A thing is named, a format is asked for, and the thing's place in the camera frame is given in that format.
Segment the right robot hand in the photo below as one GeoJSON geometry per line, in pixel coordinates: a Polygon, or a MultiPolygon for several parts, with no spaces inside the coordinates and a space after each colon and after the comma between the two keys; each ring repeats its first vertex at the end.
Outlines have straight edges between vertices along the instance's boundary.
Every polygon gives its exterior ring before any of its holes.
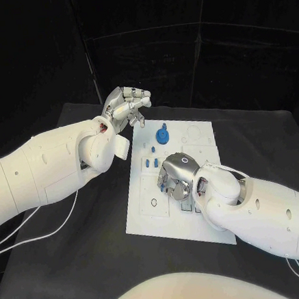
{"type": "Polygon", "coordinates": [[[199,168],[197,161],[186,153],[173,153],[161,165],[157,186],[174,200],[185,201],[192,191],[199,168]]]}

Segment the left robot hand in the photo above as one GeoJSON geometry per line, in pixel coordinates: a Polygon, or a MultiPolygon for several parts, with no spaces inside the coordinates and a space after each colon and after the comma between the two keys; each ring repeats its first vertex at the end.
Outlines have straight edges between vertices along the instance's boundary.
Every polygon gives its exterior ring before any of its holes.
{"type": "Polygon", "coordinates": [[[139,122],[140,127],[144,128],[145,118],[139,109],[150,106],[151,92],[148,90],[118,86],[106,98],[101,115],[112,124],[115,133],[119,134],[127,124],[133,127],[139,122]]]}

